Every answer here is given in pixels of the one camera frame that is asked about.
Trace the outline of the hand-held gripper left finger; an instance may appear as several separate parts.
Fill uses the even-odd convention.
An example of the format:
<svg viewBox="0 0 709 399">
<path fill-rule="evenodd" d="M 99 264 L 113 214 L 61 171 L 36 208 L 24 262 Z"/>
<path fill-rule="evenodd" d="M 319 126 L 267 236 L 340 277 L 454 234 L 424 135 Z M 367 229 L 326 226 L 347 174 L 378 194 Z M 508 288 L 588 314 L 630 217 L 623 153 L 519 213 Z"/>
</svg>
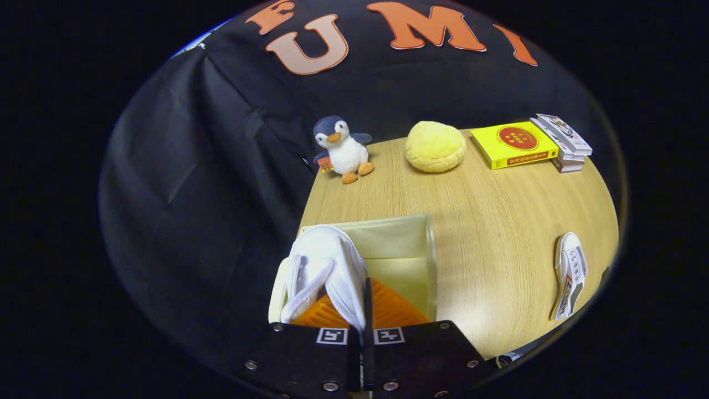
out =
<svg viewBox="0 0 709 399">
<path fill-rule="evenodd" d="M 362 394 L 359 331 L 328 295 L 290 323 L 271 323 L 230 376 L 269 398 L 355 398 Z"/>
</svg>

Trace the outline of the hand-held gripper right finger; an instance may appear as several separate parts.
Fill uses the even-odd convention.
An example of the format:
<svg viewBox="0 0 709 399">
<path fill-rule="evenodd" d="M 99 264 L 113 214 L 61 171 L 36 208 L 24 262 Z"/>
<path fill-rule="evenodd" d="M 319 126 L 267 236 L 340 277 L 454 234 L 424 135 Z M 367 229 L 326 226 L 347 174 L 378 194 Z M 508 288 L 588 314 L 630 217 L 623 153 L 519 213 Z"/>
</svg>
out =
<svg viewBox="0 0 709 399">
<path fill-rule="evenodd" d="M 375 329 L 370 278 L 365 294 L 364 389 L 372 398 L 463 397 L 499 370 L 451 320 Z"/>
</svg>

